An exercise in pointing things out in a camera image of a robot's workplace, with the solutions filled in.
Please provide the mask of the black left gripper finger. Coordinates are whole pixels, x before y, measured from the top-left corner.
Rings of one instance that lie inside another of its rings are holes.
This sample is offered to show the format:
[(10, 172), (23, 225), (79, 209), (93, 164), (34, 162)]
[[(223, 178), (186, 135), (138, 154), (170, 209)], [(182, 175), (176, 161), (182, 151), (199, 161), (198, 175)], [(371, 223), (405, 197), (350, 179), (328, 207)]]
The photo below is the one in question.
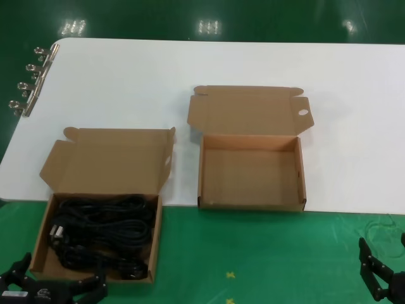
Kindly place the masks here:
[(11, 284), (23, 287), (31, 259), (31, 253), (27, 252), (21, 260), (14, 262), (9, 270), (1, 274), (1, 287), (8, 287)]
[(74, 282), (74, 296), (80, 296), (79, 300), (103, 300), (107, 297), (104, 269), (98, 267), (93, 276)]

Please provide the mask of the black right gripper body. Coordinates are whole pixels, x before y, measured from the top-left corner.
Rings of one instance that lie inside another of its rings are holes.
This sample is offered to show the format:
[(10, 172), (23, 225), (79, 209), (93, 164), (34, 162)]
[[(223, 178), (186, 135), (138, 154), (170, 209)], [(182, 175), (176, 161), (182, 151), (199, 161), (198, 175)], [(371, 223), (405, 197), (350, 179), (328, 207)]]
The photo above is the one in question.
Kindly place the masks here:
[(388, 289), (386, 298), (395, 304), (404, 304), (405, 290), (404, 290), (405, 274), (398, 272), (391, 275), (387, 281)]

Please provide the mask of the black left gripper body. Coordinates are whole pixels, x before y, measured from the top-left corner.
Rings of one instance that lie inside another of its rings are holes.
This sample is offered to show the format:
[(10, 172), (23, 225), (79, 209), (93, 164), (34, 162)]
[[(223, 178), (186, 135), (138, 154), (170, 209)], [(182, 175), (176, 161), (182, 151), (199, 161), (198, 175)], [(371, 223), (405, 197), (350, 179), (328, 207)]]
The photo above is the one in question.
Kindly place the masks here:
[(1, 278), (1, 304), (73, 303), (73, 297), (78, 294), (74, 284), (29, 278), (9, 282)]

